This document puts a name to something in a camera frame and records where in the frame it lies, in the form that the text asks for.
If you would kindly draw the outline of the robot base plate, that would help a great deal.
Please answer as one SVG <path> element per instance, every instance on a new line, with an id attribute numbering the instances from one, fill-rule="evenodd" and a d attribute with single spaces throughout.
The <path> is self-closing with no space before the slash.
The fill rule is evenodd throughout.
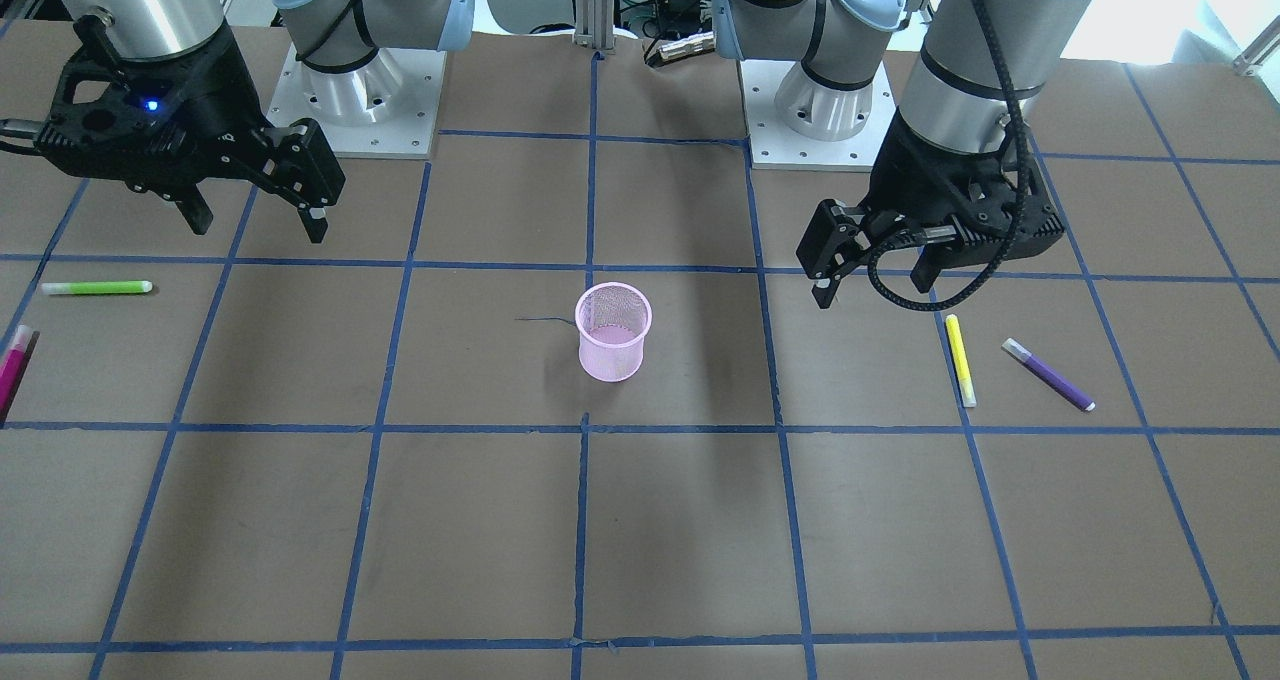
<path id="1" fill-rule="evenodd" d="M 275 127 L 316 120 L 339 159 L 428 160 L 448 58 L 381 47 L 362 68 L 323 73 L 289 53 L 265 114 Z"/>
<path id="2" fill-rule="evenodd" d="M 753 165 L 869 172 L 896 110 L 886 67 L 852 91 L 810 78 L 799 61 L 739 64 Z"/>

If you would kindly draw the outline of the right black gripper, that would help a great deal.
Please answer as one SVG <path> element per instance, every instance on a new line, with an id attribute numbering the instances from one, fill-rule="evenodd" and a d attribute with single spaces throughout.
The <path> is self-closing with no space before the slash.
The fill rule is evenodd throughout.
<path id="1" fill-rule="evenodd" d="M 298 209 L 310 243 L 324 242 L 344 173 L 316 120 L 268 120 L 233 29 L 148 61 L 123 58 L 100 15 L 73 29 L 81 46 L 35 133 L 40 156 L 73 177 L 169 193 L 196 236 L 212 224 L 200 182 L 252 182 Z"/>

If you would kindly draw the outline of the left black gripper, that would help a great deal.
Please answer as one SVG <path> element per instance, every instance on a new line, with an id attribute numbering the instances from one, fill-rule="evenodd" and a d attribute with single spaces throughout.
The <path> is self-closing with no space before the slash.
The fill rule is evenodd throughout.
<path id="1" fill-rule="evenodd" d="M 988 264 L 1012 220 L 1015 184 L 1005 174 L 1012 168 L 1006 141 L 995 152 L 952 152 L 893 115 L 863 201 L 822 200 L 797 245 L 818 307 L 829 309 L 841 279 L 901 232 L 905 247 L 924 248 L 910 273 L 918 293 L 929 293 L 945 269 Z"/>

